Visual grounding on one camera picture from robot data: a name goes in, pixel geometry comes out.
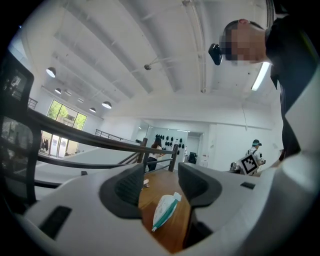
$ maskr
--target woman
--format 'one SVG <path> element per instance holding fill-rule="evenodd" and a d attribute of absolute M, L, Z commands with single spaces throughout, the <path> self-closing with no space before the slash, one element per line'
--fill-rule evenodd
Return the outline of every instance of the woman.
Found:
<path fill-rule="evenodd" d="M 155 138 L 154 143 L 151 146 L 152 149 L 162 150 L 161 139 Z M 148 162 L 158 161 L 158 158 L 164 156 L 165 154 L 149 154 Z M 156 169 L 157 163 L 148 164 L 149 172 Z"/>

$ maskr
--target chair backrest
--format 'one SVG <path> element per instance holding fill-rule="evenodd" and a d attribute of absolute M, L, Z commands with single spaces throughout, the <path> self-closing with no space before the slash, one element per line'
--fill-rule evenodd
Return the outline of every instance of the chair backrest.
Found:
<path fill-rule="evenodd" d="M 10 52 L 0 65 L 0 182 L 12 211 L 36 201 L 35 168 L 41 129 L 28 118 L 34 76 Z"/>

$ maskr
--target wooden table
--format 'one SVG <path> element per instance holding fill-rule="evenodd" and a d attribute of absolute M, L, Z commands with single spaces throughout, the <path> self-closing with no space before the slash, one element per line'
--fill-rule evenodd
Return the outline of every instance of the wooden table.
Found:
<path fill-rule="evenodd" d="M 147 173 L 144 179 L 149 179 L 148 188 L 143 188 L 139 198 L 139 208 L 142 211 L 142 222 L 150 234 L 170 253 L 177 253 L 183 249 L 190 216 L 190 205 L 178 183 L 178 174 L 168 170 L 158 170 Z M 152 232 L 156 207 L 163 195 L 182 195 L 181 201 L 163 226 Z"/>

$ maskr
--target person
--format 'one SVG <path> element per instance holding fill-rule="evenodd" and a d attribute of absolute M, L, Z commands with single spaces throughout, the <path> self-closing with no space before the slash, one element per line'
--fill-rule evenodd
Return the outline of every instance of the person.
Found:
<path fill-rule="evenodd" d="M 277 18 L 272 27 L 265 30 L 257 23 L 242 18 L 230 22 L 221 37 L 221 52 L 226 60 L 268 62 L 276 89 L 279 81 L 283 151 L 272 167 L 300 152 L 299 143 L 285 114 L 308 85 L 319 63 L 319 56 L 301 23 L 293 16 L 286 15 Z"/>
<path fill-rule="evenodd" d="M 258 152 L 258 149 L 259 149 L 260 146 L 262 146 L 260 141 L 258 139 L 255 139 L 252 142 L 252 147 L 245 154 L 246 156 L 252 154 L 252 156 L 255 159 L 255 161 L 258 164 L 258 166 L 262 166 L 262 165 L 264 165 L 266 163 L 266 161 L 264 161 L 262 159 L 262 154 L 260 152 Z"/>
<path fill-rule="evenodd" d="M 155 138 L 154 143 L 151 146 L 152 149 L 162 150 L 161 139 L 159 137 Z M 150 154 L 148 158 L 148 162 L 158 161 L 158 158 L 164 156 L 165 154 Z M 149 172 L 154 171 L 156 169 L 157 163 L 148 164 Z"/>

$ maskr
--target ceiling beam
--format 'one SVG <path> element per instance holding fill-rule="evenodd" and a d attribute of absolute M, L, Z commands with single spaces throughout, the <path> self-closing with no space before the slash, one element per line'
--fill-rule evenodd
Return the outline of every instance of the ceiling beam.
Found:
<path fill-rule="evenodd" d="M 135 8 L 132 6 L 132 4 L 135 1 L 132 1 L 132 0 L 115 0 L 114 2 L 119 8 L 124 8 L 126 10 L 126 12 L 129 13 L 129 15 L 133 18 L 134 22 L 138 25 L 138 27 L 140 28 L 140 30 L 144 34 L 145 38 L 149 41 L 150 46 L 153 48 L 153 51 L 155 52 L 157 58 L 159 59 L 159 63 L 162 65 L 164 73 L 167 76 L 169 84 L 172 87 L 172 90 L 174 92 L 180 90 L 181 89 L 180 86 L 178 85 L 178 83 L 176 82 L 176 80 L 174 79 L 174 77 L 172 76 L 170 71 L 168 70 L 168 68 L 166 66 L 166 63 L 163 60 L 161 60 L 164 57 L 162 56 L 162 52 L 160 50 L 159 44 L 154 39 L 154 37 L 151 34 L 151 32 L 148 29 L 148 27 L 143 22 L 141 22 L 141 18 L 137 14 Z"/>
<path fill-rule="evenodd" d="M 94 34 L 113 53 L 113 55 L 130 73 L 137 70 L 134 62 L 128 56 L 126 56 L 118 44 L 114 43 L 114 40 L 105 34 L 99 25 L 97 25 L 93 19 L 88 17 L 88 15 L 82 9 L 74 5 L 72 2 L 65 3 L 63 7 L 78 21 L 80 21 L 88 30 L 90 30 L 92 34 Z M 153 91 L 152 86 L 142 74 L 139 74 L 138 72 L 133 72 L 131 74 L 148 94 Z"/>
<path fill-rule="evenodd" d="M 54 34 L 54 38 L 56 38 L 59 42 L 61 42 L 65 47 L 67 47 L 75 55 L 77 55 L 89 67 L 91 67 L 93 70 L 95 70 L 101 76 L 103 76 L 109 82 L 109 84 L 113 85 L 116 89 L 118 89 L 120 92 L 122 92 L 129 99 L 131 99 L 134 96 L 134 94 L 130 90 L 128 90 L 120 82 L 110 82 L 110 80 L 112 80 L 112 81 L 116 80 L 114 75 L 111 72 L 104 70 L 100 65 L 98 65 L 98 64 L 96 65 L 95 60 L 93 60 L 88 54 L 86 54 L 79 47 L 77 47 L 77 45 L 73 46 L 73 44 L 69 41 L 69 39 L 66 36 L 57 32 Z"/>
<path fill-rule="evenodd" d="M 81 74 L 81 72 L 79 72 L 74 66 L 70 65 L 70 63 L 68 63 L 65 59 L 63 59 L 56 51 L 53 52 L 52 58 L 54 60 L 56 60 L 57 62 L 59 62 L 59 64 L 62 65 L 65 69 L 67 69 L 69 72 L 71 72 L 76 77 L 78 77 L 80 80 L 85 82 L 93 90 L 95 90 L 96 93 L 94 93 L 94 96 L 96 96 L 98 93 L 102 93 L 110 101 L 112 101 L 114 103 L 120 102 L 120 100 L 116 96 L 114 96 L 109 90 L 97 86 L 93 81 L 91 81 L 90 79 L 85 77 L 83 74 Z"/>

